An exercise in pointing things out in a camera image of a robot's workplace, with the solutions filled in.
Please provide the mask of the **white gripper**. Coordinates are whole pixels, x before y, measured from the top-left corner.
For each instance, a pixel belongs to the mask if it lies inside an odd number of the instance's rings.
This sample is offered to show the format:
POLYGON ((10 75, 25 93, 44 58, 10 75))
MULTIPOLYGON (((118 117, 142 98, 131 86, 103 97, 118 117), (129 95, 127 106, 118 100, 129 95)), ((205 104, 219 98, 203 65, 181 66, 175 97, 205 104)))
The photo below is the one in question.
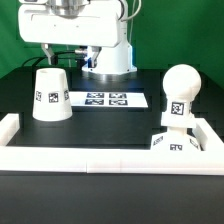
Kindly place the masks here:
POLYGON ((97 64, 100 47, 115 47, 126 33, 119 1, 92 0, 75 16, 59 16, 47 4, 22 4, 18 11, 19 32, 25 42, 42 43, 50 65, 57 56, 49 44, 82 45, 90 48, 91 65, 97 64))

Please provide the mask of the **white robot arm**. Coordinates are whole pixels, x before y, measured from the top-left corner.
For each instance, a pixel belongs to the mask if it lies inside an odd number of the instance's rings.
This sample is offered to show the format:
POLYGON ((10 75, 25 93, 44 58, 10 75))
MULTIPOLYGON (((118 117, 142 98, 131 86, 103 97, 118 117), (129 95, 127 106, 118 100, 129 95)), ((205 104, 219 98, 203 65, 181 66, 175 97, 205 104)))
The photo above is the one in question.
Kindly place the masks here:
POLYGON ((135 72, 127 39, 126 0, 19 0, 21 38, 39 43, 48 62, 57 63, 51 46, 75 46, 84 56, 82 70, 97 76, 135 72))

